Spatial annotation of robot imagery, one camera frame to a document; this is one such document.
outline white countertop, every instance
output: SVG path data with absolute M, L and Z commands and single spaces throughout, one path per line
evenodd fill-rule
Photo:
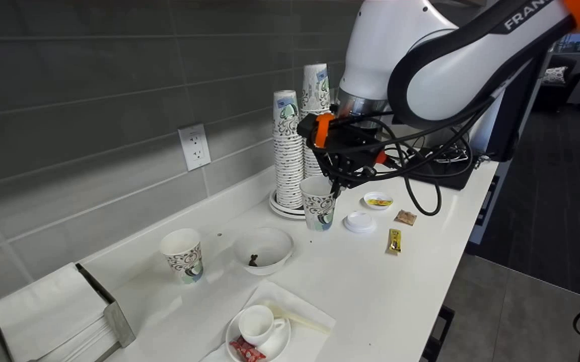
M 107 286 L 124 310 L 136 339 L 112 354 L 111 362 L 200 359 L 219 346 L 230 318 L 245 304 L 261 277 L 232 258 L 237 235 L 259 225 L 285 229 L 298 248 L 283 269 L 270 276 L 335 319 L 321 362 L 399 359 L 416 362 L 437 312 L 458 265 L 497 163 L 472 171 L 463 190 L 443 189 L 434 216 L 419 215 L 415 225 L 392 221 L 399 209 L 415 206 L 401 178 L 366 183 L 335 200 L 329 231 L 309 236 L 304 221 L 285 221 L 267 211 L 273 187 L 267 169 L 191 209 L 185 209 L 82 264 Z M 366 211 L 361 196 L 371 189 L 388 190 L 388 211 Z M 413 183 L 423 206 L 431 209 L 431 185 Z M 378 226 L 354 235 L 339 221 L 366 211 Z M 158 238 L 174 226 L 203 233 L 205 276 L 197 286 L 179 286 L 156 254 Z M 388 226 L 403 231 L 401 254 L 384 254 Z

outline dark floor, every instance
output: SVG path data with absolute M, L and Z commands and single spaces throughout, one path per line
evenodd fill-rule
M 580 111 L 530 116 L 476 254 L 580 293 Z
M 438 362 L 573 362 L 580 296 L 465 254 L 447 306 L 454 312 Z

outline stack of paper cups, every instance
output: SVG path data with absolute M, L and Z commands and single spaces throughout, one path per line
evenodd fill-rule
M 329 111 L 329 87 L 327 87 L 327 65 L 308 63 L 304 65 L 304 105 L 301 116 L 308 112 L 321 114 Z M 304 173 L 306 176 L 321 175 L 311 148 L 304 148 Z
M 273 93 L 275 123 L 275 202 L 281 206 L 301 206 L 301 138 L 296 132 L 298 107 L 293 91 Z

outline napkin dispenser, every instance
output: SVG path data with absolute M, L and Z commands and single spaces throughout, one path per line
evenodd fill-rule
M 107 288 L 101 281 L 97 281 L 85 265 L 74 264 L 74 269 L 82 276 L 82 279 L 90 286 L 90 290 L 94 290 L 94 293 L 107 304 L 102 310 L 102 319 L 109 326 L 109 330 L 115 333 L 117 343 L 98 357 L 98 359 L 104 359 L 115 350 L 126 348 L 135 339 L 135 332 L 131 330 L 131 324 L 124 318 L 119 302 L 107 292 Z M 11 350 L 2 332 L 2 326 L 0 326 L 0 346 L 3 354 L 8 356 L 8 359 L 14 359 Z

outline electrical outlet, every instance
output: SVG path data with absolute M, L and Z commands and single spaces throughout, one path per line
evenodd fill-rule
M 181 137 L 186 169 L 197 169 L 212 161 L 203 124 L 179 128 L 176 134 Z

